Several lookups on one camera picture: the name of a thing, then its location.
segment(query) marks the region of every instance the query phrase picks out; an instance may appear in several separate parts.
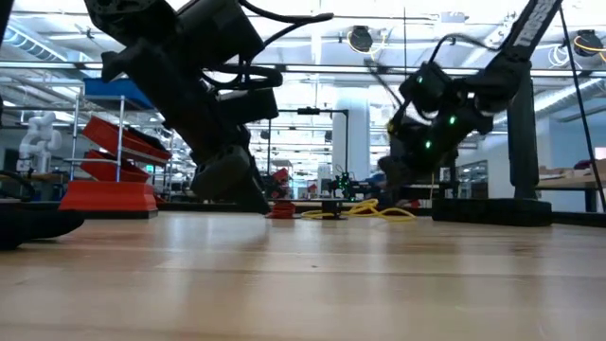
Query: ceiling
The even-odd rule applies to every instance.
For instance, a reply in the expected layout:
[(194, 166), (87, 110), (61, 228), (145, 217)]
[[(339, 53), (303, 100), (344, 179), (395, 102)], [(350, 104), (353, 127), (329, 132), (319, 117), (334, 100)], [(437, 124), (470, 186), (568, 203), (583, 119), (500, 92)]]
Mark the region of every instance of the ceiling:
[[(169, 0), (175, 9), (185, 4), (185, 0)], [(489, 2), (482, 0), (432, 0), (426, 2), (409, 0), (251, 0), (263, 9), (292, 15), (317, 14), (333, 12), (335, 18), (329, 22), (309, 25), (279, 39), (270, 45), (254, 60), (254, 63), (283, 63), (288, 65), (307, 65), (308, 71), (285, 74), (286, 83), (276, 89), (276, 98), (280, 108), (297, 108), (301, 106), (332, 107), (335, 103), (335, 87), (361, 86), (371, 91), (371, 140), (372, 162), (386, 153), (384, 124), (392, 114), (391, 98), (377, 85), (375, 80), (363, 73), (339, 72), (318, 73), (321, 65), (362, 66), (369, 56), (356, 53), (348, 43), (347, 37), (353, 26), (368, 26), (374, 37), (375, 53), (372, 57), (385, 65), (397, 67), (415, 67), (427, 60), (437, 40), (447, 33), (465, 33), (483, 40), (487, 45), (497, 46), (511, 25), (511, 19), (526, 4), (526, 1)], [(571, 33), (579, 29), (594, 29), (600, 38), (606, 37), (606, 22), (603, 20), (603, 2), (598, 0), (564, 1), (566, 24)], [(250, 12), (249, 18), (259, 35), (263, 38), (284, 28), (285, 25), (259, 18)], [(464, 23), (449, 23), (453, 15), (463, 13)], [(86, 13), (83, 0), (16, 0), (9, 27), (27, 36), (39, 46), (44, 53), (32, 53), (15, 45), (3, 44), (0, 50), (0, 61), (41, 62), (95, 62), (100, 53), (107, 50), (119, 51), (122, 45), (94, 27)], [(545, 33), (541, 45), (533, 55), (534, 69), (550, 70), (569, 69), (570, 63), (561, 63), (565, 56), (558, 50), (562, 42), (561, 21), (556, 18)], [(448, 68), (481, 68), (486, 65), (493, 54), (471, 45), (457, 43), (445, 45), (437, 54), (437, 61)], [(578, 67), (583, 70), (606, 70), (605, 62), (596, 55), (590, 58), (577, 56)], [(86, 76), (94, 77), (98, 71), (88, 71)], [(0, 90), (2, 96), (10, 102), (36, 106), (73, 106), (75, 97), (80, 91), (81, 71), (68, 70), (23, 70), (2, 69), (0, 67)], [(403, 76), (386, 76), (386, 81), (397, 88)], [(535, 77), (535, 92), (556, 93), (570, 87), (569, 78)], [(603, 101), (604, 91), (596, 91), (587, 100), (599, 107), (606, 105)], [(575, 103), (570, 102), (570, 111)], [(86, 104), (83, 109), (91, 112), (102, 112), (98, 107)], [(558, 113), (568, 110), (559, 108)], [(106, 113), (106, 118), (116, 113)], [(130, 113), (128, 118), (133, 124), (145, 126), (158, 125), (161, 119), (150, 113)], [(298, 117), (293, 114), (282, 114), (276, 123), (284, 126), (296, 125), (317, 127), (331, 126), (329, 117)], [(256, 156), (263, 167), (263, 158), (267, 156), (266, 141), (260, 138), (262, 127), (252, 127), (253, 144)], [(330, 161), (330, 151), (325, 151), (325, 131), (292, 131), (275, 132), (274, 143), (290, 142), (300, 147), (289, 147), (283, 144), (274, 158), (291, 159), (297, 169), (315, 172), (317, 164)]]

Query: red storage bin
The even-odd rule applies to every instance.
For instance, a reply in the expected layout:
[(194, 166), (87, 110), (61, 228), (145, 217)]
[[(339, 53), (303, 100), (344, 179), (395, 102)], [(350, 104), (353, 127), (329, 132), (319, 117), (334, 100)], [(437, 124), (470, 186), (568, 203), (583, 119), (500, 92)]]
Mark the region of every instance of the red storage bin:
[[(91, 141), (113, 155), (117, 155), (119, 127), (98, 117), (91, 120), (82, 132)], [(149, 165), (164, 166), (170, 160), (169, 152), (160, 151), (147, 142), (122, 130), (122, 156)]]
[[(99, 151), (90, 150), (84, 156), (87, 159), (103, 159), (103, 160), (114, 160), (116, 157)], [(116, 180), (116, 167), (115, 163), (103, 163), (103, 162), (82, 162), (80, 165), (83, 171), (91, 174), (94, 178), (99, 181), (115, 181)], [(149, 174), (140, 170), (126, 159), (122, 159), (120, 165), (120, 182), (136, 182), (145, 183), (150, 177)]]

